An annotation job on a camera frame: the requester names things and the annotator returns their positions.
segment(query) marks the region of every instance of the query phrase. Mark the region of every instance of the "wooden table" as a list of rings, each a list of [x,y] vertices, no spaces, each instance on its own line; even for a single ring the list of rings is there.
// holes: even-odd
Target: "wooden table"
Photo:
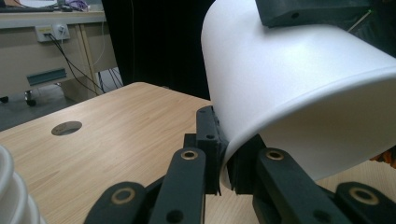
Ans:
[[[121,181],[150,184],[165,174],[184,133],[195,133],[195,111],[210,102],[135,83],[0,133],[0,144],[15,160],[29,193],[48,223],[82,223],[99,196]],[[60,123],[82,128],[51,134]],[[396,171],[368,161],[319,181],[369,184],[396,201]],[[250,196],[206,196],[205,221],[257,223]]]

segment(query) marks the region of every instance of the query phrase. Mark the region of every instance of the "floor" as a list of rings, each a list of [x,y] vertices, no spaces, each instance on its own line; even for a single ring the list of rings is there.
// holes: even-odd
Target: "floor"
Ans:
[[[119,74],[114,79],[108,72],[103,72],[101,77],[106,92],[120,87]],[[0,132],[75,104],[65,98],[62,88],[55,84],[32,90],[32,96],[36,100],[35,106],[26,104],[24,92],[9,95],[8,103],[0,103]]]

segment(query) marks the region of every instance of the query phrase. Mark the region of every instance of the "black curtain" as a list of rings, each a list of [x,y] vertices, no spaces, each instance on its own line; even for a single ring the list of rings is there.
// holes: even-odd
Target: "black curtain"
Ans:
[[[144,81],[209,99],[201,48],[213,0],[102,0],[124,84]]]

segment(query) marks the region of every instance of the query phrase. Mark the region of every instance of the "white ribbed object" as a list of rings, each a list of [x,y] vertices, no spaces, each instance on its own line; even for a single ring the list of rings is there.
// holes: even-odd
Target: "white ribbed object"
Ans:
[[[226,161],[259,133],[319,179],[396,145],[396,60],[346,31],[268,29],[254,0],[217,0],[202,46]]]
[[[14,161],[0,146],[0,223],[45,224],[37,205],[28,194],[20,175],[14,172]]]

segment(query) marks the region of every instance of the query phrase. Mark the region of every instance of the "black bracket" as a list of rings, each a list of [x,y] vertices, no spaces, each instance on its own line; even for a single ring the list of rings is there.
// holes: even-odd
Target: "black bracket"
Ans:
[[[144,188],[123,182],[106,190],[85,223],[204,223],[205,195],[219,192],[226,143],[212,107],[197,112],[197,134],[186,134],[165,177]],[[260,223],[389,223],[396,203],[360,183],[334,193],[317,186],[286,151],[256,135],[229,161],[237,194],[252,194]]]

